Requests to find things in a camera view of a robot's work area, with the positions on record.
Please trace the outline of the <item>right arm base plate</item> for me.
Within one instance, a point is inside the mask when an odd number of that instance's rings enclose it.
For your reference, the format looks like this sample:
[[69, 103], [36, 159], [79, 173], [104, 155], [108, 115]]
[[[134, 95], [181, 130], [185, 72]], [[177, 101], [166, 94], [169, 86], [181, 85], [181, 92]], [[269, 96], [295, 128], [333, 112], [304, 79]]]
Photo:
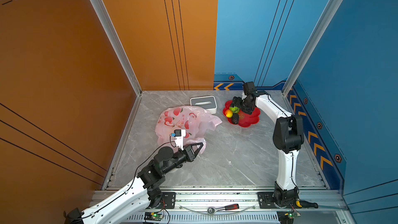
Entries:
[[295, 206], [296, 201], [299, 200], [297, 194], [285, 195], [277, 192], [258, 192], [258, 201], [261, 209], [266, 208], [290, 208]]

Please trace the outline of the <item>pink printed plastic bag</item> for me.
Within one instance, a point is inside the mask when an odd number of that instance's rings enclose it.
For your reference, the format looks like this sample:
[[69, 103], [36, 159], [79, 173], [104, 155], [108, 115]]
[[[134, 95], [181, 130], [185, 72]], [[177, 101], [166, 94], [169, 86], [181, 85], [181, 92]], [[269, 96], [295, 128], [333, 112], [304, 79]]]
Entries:
[[185, 130], [183, 144], [203, 143], [200, 154], [206, 149], [204, 139], [206, 131], [214, 131], [222, 120], [209, 111], [198, 106], [180, 106], [166, 109], [159, 117], [155, 126], [158, 145], [165, 144], [177, 151], [178, 146], [170, 144], [170, 135], [175, 130]]

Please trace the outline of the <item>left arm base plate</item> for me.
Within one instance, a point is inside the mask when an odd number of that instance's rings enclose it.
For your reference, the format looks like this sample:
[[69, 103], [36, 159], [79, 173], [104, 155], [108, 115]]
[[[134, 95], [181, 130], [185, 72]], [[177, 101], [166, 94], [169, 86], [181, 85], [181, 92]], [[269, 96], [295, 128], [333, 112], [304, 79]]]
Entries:
[[155, 206], [161, 209], [174, 209], [176, 202], [176, 192], [163, 192], [159, 203]]

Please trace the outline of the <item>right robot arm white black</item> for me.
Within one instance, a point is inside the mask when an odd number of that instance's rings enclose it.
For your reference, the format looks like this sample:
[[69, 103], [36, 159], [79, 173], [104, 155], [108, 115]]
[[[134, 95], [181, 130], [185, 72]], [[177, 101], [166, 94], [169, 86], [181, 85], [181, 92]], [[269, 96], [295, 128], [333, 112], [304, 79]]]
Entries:
[[238, 107], [245, 114], [259, 109], [273, 121], [273, 143], [278, 149], [279, 162], [272, 202], [280, 208], [304, 208], [296, 183], [297, 157], [305, 139], [302, 117], [283, 109], [267, 92], [258, 90], [253, 82], [243, 84], [243, 96], [234, 97], [231, 106]]

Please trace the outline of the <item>green lime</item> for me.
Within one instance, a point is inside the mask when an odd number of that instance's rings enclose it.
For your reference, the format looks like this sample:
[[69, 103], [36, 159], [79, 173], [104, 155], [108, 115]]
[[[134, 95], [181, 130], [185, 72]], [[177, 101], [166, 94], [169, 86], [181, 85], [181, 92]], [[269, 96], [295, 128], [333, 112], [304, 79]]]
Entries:
[[239, 107], [229, 107], [229, 110], [233, 113], [233, 114], [238, 114], [240, 112], [240, 108]]

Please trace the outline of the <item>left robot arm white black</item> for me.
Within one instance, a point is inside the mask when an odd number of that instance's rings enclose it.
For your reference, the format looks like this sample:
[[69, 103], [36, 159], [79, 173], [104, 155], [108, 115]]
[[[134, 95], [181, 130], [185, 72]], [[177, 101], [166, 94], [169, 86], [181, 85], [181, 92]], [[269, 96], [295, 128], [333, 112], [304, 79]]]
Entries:
[[161, 204], [160, 185], [165, 175], [179, 169], [186, 162], [193, 162], [204, 144], [194, 143], [174, 151], [163, 144], [156, 155], [123, 188], [100, 203], [80, 211], [78, 208], [65, 213], [66, 224], [120, 224], [130, 215], [148, 207]]

